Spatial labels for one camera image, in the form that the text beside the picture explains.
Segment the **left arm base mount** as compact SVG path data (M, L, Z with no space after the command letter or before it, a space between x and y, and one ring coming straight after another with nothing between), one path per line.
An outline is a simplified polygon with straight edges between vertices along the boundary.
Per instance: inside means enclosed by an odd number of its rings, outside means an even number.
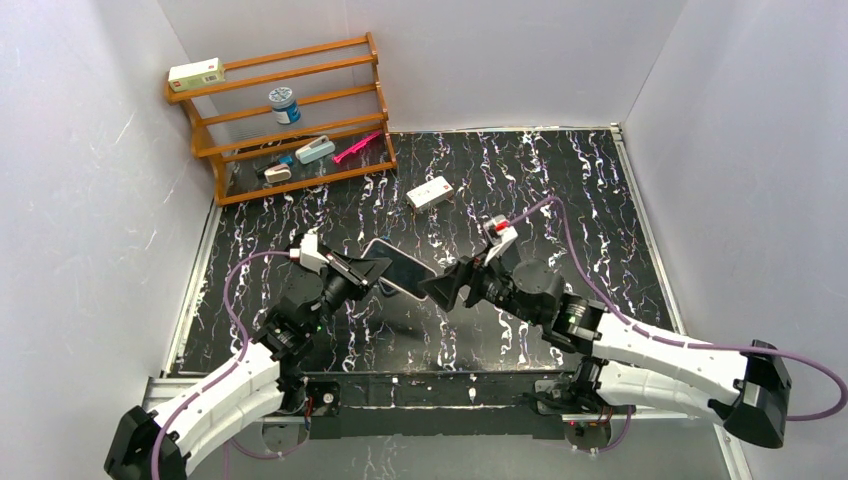
M334 418L340 405L337 382L305 374L287 377L281 384L280 406L263 419L262 438L272 460L282 460L305 446L315 420Z

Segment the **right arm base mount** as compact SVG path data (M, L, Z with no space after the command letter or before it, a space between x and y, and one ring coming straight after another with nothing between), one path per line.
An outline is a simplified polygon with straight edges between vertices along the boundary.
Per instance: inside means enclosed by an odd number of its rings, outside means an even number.
M571 449L592 455L598 454L612 442L611 420L615 410L603 403L580 396L564 380L537 380L522 398L537 414L554 416L577 415L577 420L565 420L565 439Z

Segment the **phone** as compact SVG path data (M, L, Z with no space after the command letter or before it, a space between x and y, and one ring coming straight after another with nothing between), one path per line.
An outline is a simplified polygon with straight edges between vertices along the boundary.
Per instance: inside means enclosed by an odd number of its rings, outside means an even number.
M413 256L398 249L382 238L371 240L362 254L363 258L391 261L390 266L381 274L378 288L384 297L405 295L417 301L425 301L427 293L420 283L434 278L436 272Z

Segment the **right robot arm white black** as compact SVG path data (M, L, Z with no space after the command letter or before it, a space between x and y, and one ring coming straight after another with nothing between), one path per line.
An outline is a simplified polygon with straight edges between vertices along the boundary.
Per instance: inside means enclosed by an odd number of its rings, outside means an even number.
M564 278L539 260L507 269L464 257L420 287L445 311L466 288L466 307L485 300L540 327L552 346L583 355L568 390L586 406L650 406L710 420L756 446L784 444L791 378L770 343L720 349L619 319L568 293Z

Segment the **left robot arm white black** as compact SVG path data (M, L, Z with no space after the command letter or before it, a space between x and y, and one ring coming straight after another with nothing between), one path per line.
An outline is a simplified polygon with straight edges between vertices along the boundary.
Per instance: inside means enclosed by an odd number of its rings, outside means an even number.
M322 321L363 299L390 267L385 257L351 258L305 248L280 252L294 272L265 324L250 335L238 316L240 350L212 373L151 410L119 420L104 471L112 479L186 479L254 421L283 407L287 378L314 345Z

